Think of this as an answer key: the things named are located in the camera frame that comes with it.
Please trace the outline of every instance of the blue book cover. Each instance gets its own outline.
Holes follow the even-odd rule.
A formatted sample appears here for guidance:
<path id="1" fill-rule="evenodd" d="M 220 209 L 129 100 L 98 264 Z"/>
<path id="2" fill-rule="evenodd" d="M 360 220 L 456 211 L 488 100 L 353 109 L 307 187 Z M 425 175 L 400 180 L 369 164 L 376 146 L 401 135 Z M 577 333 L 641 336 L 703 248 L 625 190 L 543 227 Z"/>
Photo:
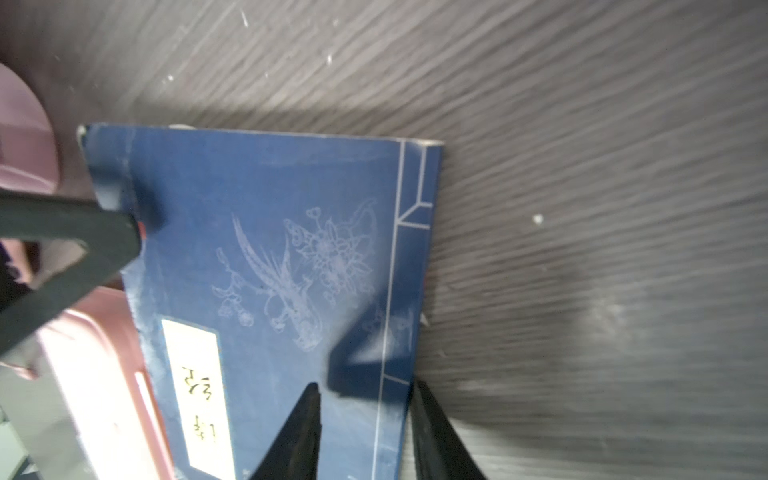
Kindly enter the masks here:
<path id="1" fill-rule="evenodd" d="M 397 478 L 439 142 L 95 124 L 102 207 L 176 473 L 249 478 L 309 382 L 321 480 Z"/>

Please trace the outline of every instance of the pink rounded object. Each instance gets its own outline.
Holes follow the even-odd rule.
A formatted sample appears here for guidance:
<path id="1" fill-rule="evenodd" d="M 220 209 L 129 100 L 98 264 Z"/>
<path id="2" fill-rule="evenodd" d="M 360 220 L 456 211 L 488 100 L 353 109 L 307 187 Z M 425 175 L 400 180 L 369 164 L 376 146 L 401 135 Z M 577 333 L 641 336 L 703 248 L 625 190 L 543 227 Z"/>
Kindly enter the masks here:
<path id="1" fill-rule="evenodd" d="M 37 336 L 97 478 L 174 480 L 125 293 L 100 286 Z"/>
<path id="2" fill-rule="evenodd" d="M 32 90 L 0 64 L 0 187 L 52 194 L 58 186 L 51 122 Z"/>

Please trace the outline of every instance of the black triangular gripper part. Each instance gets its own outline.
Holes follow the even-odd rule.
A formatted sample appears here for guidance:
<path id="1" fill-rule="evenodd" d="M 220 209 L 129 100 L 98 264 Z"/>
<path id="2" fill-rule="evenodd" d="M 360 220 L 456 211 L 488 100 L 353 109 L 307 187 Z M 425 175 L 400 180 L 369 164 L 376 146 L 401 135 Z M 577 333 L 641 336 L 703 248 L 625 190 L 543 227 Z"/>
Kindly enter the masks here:
<path id="1" fill-rule="evenodd" d="M 0 296 L 0 356 L 88 292 L 107 282 L 141 248 L 129 214 L 102 210 L 92 201 L 20 194 L 0 189 L 0 237 L 25 241 L 76 240 L 84 257 L 38 290 Z"/>
<path id="2" fill-rule="evenodd" d="M 413 456 L 418 480 L 485 480 L 426 382 L 411 392 Z"/>
<path id="3" fill-rule="evenodd" d="M 250 480 L 315 480 L 320 429 L 320 392 L 310 383 Z"/>

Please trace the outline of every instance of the gray wood grain surface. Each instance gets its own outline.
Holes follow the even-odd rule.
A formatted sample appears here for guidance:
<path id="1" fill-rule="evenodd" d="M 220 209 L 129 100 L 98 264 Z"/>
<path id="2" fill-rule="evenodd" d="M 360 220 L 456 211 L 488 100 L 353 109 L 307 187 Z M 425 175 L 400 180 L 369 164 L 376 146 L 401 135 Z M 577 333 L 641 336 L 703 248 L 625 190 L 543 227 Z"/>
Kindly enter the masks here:
<path id="1" fill-rule="evenodd" d="M 767 25 L 748 0 L 5 1 L 0 61 L 65 194 L 89 121 L 444 140 L 417 370 L 488 477 L 757 479 Z"/>

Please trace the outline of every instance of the notebook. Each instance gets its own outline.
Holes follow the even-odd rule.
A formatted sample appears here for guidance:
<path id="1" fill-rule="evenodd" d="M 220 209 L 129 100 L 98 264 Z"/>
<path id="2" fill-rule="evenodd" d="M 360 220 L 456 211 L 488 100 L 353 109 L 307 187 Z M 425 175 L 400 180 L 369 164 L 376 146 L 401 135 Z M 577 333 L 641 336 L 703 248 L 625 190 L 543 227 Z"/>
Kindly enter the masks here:
<path id="1" fill-rule="evenodd" d="M 321 480 L 397 478 L 439 142 L 94 124 L 100 205 L 176 473 L 249 478 L 309 382 Z"/>

